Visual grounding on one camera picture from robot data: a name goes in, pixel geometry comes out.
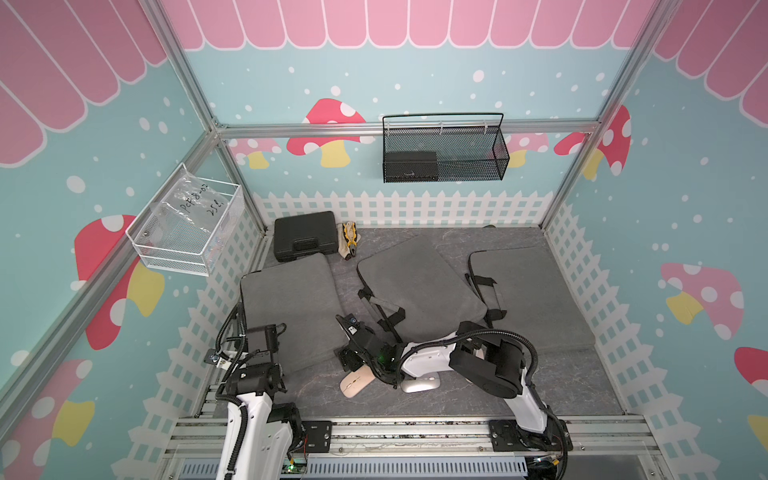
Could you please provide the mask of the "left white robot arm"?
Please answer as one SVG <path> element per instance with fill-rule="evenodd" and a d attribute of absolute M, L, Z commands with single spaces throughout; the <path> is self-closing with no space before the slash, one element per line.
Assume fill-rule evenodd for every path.
<path fill-rule="evenodd" d="M 293 403 L 274 402 L 286 391 L 275 359 L 285 330 L 283 324 L 248 327 L 238 302 L 204 357 L 224 371 L 215 391 L 217 402 L 227 407 L 218 479 L 279 479 L 306 468 L 294 456 L 307 439 L 299 410 Z"/>

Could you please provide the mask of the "silver computer mouse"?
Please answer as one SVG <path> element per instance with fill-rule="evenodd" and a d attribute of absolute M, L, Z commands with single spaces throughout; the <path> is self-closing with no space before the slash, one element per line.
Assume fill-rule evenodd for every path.
<path fill-rule="evenodd" d="M 405 379 L 400 383 L 400 390 L 404 393 L 412 394 L 435 390 L 440 387 L 441 381 L 439 374 L 432 372 L 419 376 L 417 378 Z"/>

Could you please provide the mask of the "pink computer mouse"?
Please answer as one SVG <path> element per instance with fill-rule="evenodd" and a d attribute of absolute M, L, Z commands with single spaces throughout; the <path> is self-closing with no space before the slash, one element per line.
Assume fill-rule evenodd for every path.
<path fill-rule="evenodd" d="M 353 398 L 376 379 L 369 366 L 363 365 L 359 369 L 347 374 L 340 382 L 340 391 L 346 398 Z"/>

